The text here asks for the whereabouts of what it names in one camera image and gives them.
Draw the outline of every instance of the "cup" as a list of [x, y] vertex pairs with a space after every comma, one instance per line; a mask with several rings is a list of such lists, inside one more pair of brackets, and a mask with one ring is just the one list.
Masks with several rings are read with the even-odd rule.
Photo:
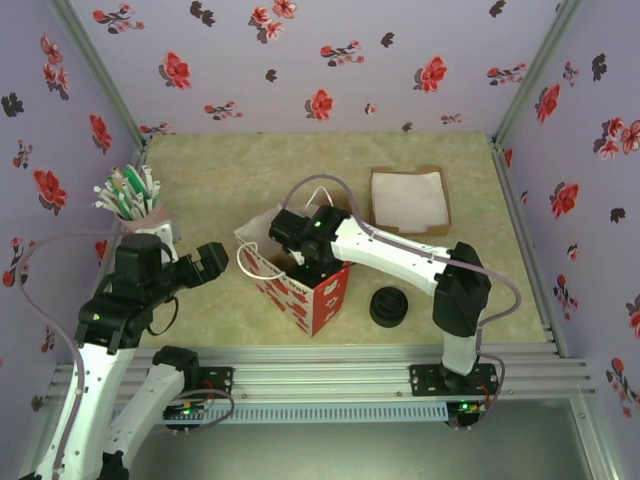
[[161, 201], [156, 203], [156, 206], [151, 210], [151, 213], [145, 215], [140, 220], [125, 220], [120, 215], [117, 215], [118, 220], [128, 232], [134, 233], [136, 230], [154, 228], [167, 220], [173, 224], [173, 219], [169, 210], [165, 208]]

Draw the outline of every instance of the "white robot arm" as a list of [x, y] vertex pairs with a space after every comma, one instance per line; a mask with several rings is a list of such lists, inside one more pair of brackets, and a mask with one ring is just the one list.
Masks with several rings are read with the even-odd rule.
[[[475, 250], [463, 243], [453, 250], [423, 245], [366, 227], [373, 236], [348, 212], [328, 205], [320, 207], [312, 218], [283, 209], [272, 221], [269, 236], [304, 266], [306, 277], [326, 277], [341, 268], [343, 262], [355, 262], [401, 278], [433, 296], [433, 320], [444, 332], [442, 364], [453, 374], [468, 375], [478, 358], [478, 321], [491, 283], [486, 275], [430, 257], [452, 258], [481, 267]], [[294, 268], [288, 273], [295, 278], [298, 272]]]
[[[164, 347], [154, 356], [154, 366], [136, 395], [111, 422], [120, 382], [142, 334], [150, 329], [153, 310], [175, 300], [177, 315], [175, 293], [214, 280], [229, 261], [219, 243], [199, 247], [199, 260], [191, 255], [177, 258], [169, 247], [168, 231], [124, 237], [116, 249], [114, 273], [105, 277], [80, 309], [75, 340], [84, 363], [80, 373], [84, 388], [78, 389], [75, 365], [50, 448], [36, 471], [24, 480], [128, 478], [138, 449], [167, 405], [180, 393], [197, 389], [197, 354]], [[82, 396], [79, 407], [78, 395]], [[70, 417], [75, 419], [72, 428]]]

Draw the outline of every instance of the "beige floor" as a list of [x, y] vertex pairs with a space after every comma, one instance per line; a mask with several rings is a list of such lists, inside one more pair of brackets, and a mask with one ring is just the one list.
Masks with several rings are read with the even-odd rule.
[[[453, 219], [446, 237], [420, 241], [448, 247], [469, 243], [485, 267], [503, 273], [522, 290], [520, 310], [487, 326], [485, 341], [545, 340], [483, 134], [159, 136], [147, 164], [162, 183], [163, 202], [180, 222], [178, 253], [195, 253], [203, 243], [220, 241], [231, 261], [218, 280], [181, 291], [176, 324], [162, 337], [145, 336], [142, 346], [440, 343], [442, 334], [431, 321], [431, 299], [389, 275], [354, 266], [342, 310], [310, 339], [235, 264], [234, 229], [275, 206], [298, 180], [315, 173], [337, 175], [356, 191], [360, 209], [368, 211], [371, 167], [411, 170], [418, 165], [444, 169]], [[315, 186], [294, 197], [294, 203], [304, 203]], [[371, 295], [383, 285], [398, 286], [409, 298], [407, 317], [393, 329], [378, 327], [368, 313]], [[494, 281], [487, 315], [512, 301], [511, 292]], [[164, 328], [171, 312], [169, 306], [158, 310], [155, 330]]]

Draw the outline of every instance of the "bag handle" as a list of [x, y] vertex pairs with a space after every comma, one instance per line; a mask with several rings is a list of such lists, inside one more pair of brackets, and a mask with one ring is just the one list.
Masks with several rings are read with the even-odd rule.
[[236, 252], [236, 260], [238, 262], [238, 266], [240, 267], [240, 270], [242, 270], [242, 272], [246, 276], [254, 278], [256, 280], [275, 280], [277, 278], [284, 277], [286, 275], [286, 273], [284, 271], [281, 271], [280, 273], [278, 273], [277, 275], [274, 275], [273, 277], [260, 277], [259, 275], [251, 273], [249, 270], [244, 268], [244, 265], [242, 265], [242, 260], [240, 260], [240, 252], [247, 246], [255, 248], [256, 253], [258, 253], [258, 244], [256, 242], [243, 243], [242, 245], [240, 245], [238, 247], [238, 251]]
[[329, 195], [329, 191], [326, 188], [324, 188], [322, 185], [320, 185], [318, 188], [316, 188], [316, 191], [313, 192], [313, 195], [311, 195], [311, 198], [309, 198], [309, 201], [304, 206], [304, 211], [305, 212], [307, 211], [307, 208], [309, 208], [309, 205], [311, 205], [311, 202], [313, 202], [313, 199], [316, 198], [316, 195], [318, 194], [318, 192], [320, 190], [322, 190], [324, 192], [324, 194], [327, 196], [327, 199], [329, 200], [329, 203], [333, 207], [333, 199], [331, 198], [331, 195]]

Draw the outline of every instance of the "paper bag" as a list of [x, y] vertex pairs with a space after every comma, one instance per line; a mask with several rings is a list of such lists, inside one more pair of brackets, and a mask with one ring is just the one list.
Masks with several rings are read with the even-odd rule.
[[[345, 208], [345, 204], [348, 203], [346, 197], [342, 198], [335, 193], [332, 194], [332, 198], [334, 204], [340, 208]], [[317, 208], [318, 205], [311, 204], [306, 210], [304, 206], [289, 210], [298, 215], [311, 217]], [[282, 251], [279, 243], [269, 238], [271, 221], [280, 209], [278, 205], [252, 218], [234, 232], [238, 246], [249, 242], [257, 244], [257, 250], [246, 245], [239, 257], [243, 267], [256, 276], [274, 277], [295, 263], [293, 258]], [[251, 280], [260, 292], [268, 295], [300, 330], [313, 337], [342, 307], [349, 281], [349, 266], [346, 265], [315, 288], [303, 285], [286, 275], [274, 280], [258, 280], [247, 276], [247, 280]]]

